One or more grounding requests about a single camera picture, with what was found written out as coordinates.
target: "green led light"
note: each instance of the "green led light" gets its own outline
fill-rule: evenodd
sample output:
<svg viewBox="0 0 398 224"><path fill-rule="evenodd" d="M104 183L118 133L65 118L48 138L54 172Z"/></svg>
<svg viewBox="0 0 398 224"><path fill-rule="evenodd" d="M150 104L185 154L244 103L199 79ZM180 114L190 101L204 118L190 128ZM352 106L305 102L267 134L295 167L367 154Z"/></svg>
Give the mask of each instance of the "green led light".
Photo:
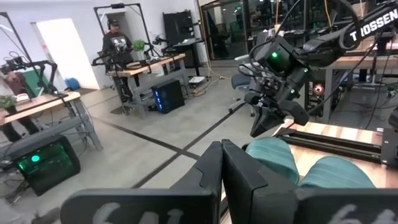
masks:
<svg viewBox="0 0 398 224"><path fill-rule="evenodd" d="M39 161L40 160L40 157L39 156L32 156L32 162L37 162L37 161Z"/></svg>

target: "gray floor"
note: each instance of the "gray floor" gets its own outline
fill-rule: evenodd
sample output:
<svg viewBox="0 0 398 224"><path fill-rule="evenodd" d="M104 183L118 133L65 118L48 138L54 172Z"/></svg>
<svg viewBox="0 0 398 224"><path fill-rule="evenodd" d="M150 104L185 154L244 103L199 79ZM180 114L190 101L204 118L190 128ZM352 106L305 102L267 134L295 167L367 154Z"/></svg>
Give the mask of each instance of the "gray floor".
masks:
<svg viewBox="0 0 398 224"><path fill-rule="evenodd" d="M227 77L236 73L236 68L213 70ZM202 68L201 72L207 73L207 70ZM15 204L16 209L26 213L45 212L81 189L170 187L191 168L211 142L227 138L240 146L252 139L249 135L252 118L247 105L214 127L228 114L233 98L241 97L240 92L232 90L230 80L220 80L205 95L186 101L185 106L169 114L150 112L146 119L140 119L134 113L129 116L111 114L110 111L120 105L115 96L116 92L111 89L82 96L104 150L97 152L90 146L85 149L73 131L68 133L67 137L75 142L76 153L83 153L80 156L81 173L40 197L28 190ZM53 118L45 114L39 120L51 123L52 119L57 121L66 115L66 111L61 110L53 112ZM15 126L20 132L24 131L18 124ZM202 135L211 127L213 129L207 135ZM137 137L140 134L161 142L155 144ZM2 186L0 192L12 190L5 188Z"/></svg>

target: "green plant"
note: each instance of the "green plant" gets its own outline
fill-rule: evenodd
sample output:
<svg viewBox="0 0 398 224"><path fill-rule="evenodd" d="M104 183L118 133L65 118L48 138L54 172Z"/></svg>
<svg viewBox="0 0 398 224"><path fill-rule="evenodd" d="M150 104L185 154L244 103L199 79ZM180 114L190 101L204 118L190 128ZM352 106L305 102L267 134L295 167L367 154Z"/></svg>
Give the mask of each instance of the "green plant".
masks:
<svg viewBox="0 0 398 224"><path fill-rule="evenodd" d="M0 96L0 108L10 108L17 104L17 98L13 95Z"/></svg>
<svg viewBox="0 0 398 224"><path fill-rule="evenodd" d="M145 49L145 42L143 40L136 40L132 43L132 49L136 52L143 51Z"/></svg>

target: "teal cushion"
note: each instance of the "teal cushion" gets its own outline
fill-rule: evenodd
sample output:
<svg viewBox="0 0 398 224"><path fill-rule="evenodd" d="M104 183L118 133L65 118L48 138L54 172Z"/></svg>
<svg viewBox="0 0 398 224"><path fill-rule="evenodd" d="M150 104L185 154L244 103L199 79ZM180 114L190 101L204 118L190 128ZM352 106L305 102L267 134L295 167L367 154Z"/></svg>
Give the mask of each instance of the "teal cushion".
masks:
<svg viewBox="0 0 398 224"><path fill-rule="evenodd" d="M246 152L261 164L297 184L300 179L289 145L279 138L263 138L251 142Z"/></svg>
<svg viewBox="0 0 398 224"><path fill-rule="evenodd" d="M335 156L319 159L300 181L300 187L376 188L369 177L352 162Z"/></svg>

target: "person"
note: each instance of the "person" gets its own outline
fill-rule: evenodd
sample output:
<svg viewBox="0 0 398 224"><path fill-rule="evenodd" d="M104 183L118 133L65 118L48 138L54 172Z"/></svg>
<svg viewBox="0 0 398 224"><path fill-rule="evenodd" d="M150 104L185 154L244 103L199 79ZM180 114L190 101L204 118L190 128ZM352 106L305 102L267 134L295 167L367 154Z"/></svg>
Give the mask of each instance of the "person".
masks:
<svg viewBox="0 0 398 224"><path fill-rule="evenodd" d="M43 216L20 213L0 199L0 224L53 224L60 219L60 208L51 209Z"/></svg>
<svg viewBox="0 0 398 224"><path fill-rule="evenodd" d="M106 33L103 38L102 51L109 52L111 55L115 55L115 56L113 56L113 60L117 63L127 64L127 63L133 62L134 60L132 59L131 51L127 51L127 52L116 55L118 52L116 51L116 48L113 44L113 39L115 37L124 37L124 39L126 40L127 47L130 49L132 46L132 42L131 42L130 38L126 34L123 34L120 31L119 22L116 20L109 20L108 28L109 28L109 32ZM120 77L120 78L113 77L113 78L114 78L115 83L117 83L117 81L121 81L121 83L122 83L121 88L122 88L124 94L127 95L127 97L129 97L130 99L132 99L133 95L129 89L127 77ZM138 75L134 75L134 79L136 81L136 85L139 86Z"/></svg>
<svg viewBox="0 0 398 224"><path fill-rule="evenodd" d="M0 73L0 95L18 95L25 93L25 78L20 72L9 72L6 75ZM16 114L17 110L15 108L5 108L9 114ZM7 137L10 142L17 142L22 139L22 136L14 129L11 123L5 122L5 114L0 114L0 130ZM38 127L33 123L33 121L28 117L23 117L18 119L18 122L26 128L30 135L39 132Z"/></svg>

